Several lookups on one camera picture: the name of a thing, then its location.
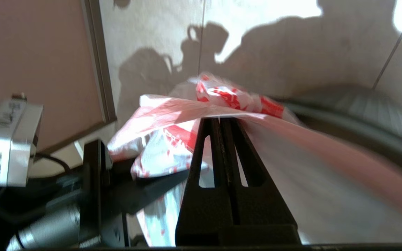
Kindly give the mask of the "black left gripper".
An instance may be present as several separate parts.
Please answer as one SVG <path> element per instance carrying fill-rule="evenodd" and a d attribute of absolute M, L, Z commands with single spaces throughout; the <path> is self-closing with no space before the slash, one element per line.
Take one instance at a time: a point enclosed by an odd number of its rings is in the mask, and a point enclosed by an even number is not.
<path fill-rule="evenodd" d="M 82 178 L 85 202 L 80 205 L 80 248 L 132 248 L 142 246 L 134 233 L 133 218 L 166 192 L 185 184 L 179 215 L 207 215 L 208 188 L 199 185 L 208 165 L 152 178 L 132 178 L 133 159 L 113 163 L 102 140 L 83 148 Z"/>

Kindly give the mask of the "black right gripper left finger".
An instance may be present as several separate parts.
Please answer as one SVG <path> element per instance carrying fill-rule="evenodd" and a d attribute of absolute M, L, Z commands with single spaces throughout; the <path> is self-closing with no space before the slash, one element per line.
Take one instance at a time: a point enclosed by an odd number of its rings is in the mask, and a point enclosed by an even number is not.
<path fill-rule="evenodd" d="M 199 186 L 204 142 L 210 137 L 214 187 Z M 222 227 L 232 224 L 225 148 L 219 119 L 201 119 L 177 227 Z"/>

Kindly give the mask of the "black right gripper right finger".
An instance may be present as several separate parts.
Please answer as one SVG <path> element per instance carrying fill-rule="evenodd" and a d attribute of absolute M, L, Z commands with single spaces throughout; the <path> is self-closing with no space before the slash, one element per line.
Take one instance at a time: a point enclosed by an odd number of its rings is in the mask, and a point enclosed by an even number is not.
<path fill-rule="evenodd" d="M 238 119 L 221 119 L 225 173 L 233 220 L 239 225 L 297 223 Z"/>

